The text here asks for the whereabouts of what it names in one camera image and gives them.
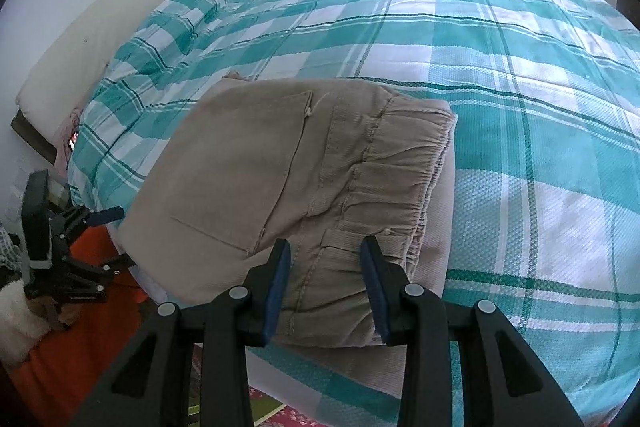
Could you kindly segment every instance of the bed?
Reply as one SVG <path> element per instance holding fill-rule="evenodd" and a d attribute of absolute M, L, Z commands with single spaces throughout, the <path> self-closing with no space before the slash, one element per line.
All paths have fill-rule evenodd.
<path fill-rule="evenodd" d="M 458 125 L 444 298 L 495 301 L 594 425 L 640 376 L 639 52 L 638 31 L 603 0 L 167 0 L 90 97 L 72 196 L 127 209 L 231 69 L 447 100 Z M 253 352 L 249 370 L 322 423 L 397 420 L 396 397 L 281 347 Z M 454 393 L 461 425 L 459 369 Z"/>

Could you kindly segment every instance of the bedsheet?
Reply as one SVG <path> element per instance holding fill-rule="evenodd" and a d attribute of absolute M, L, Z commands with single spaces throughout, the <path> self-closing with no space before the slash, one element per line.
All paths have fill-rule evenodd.
<path fill-rule="evenodd" d="M 603 0 L 167 0 L 108 65 L 68 178 L 77 203 L 127 209 L 230 69 L 443 98 L 458 114 L 444 298 L 495 301 L 591 423 L 640 375 L 639 51 Z M 394 397 L 255 354 L 315 393 L 322 423 L 396 421 Z"/>

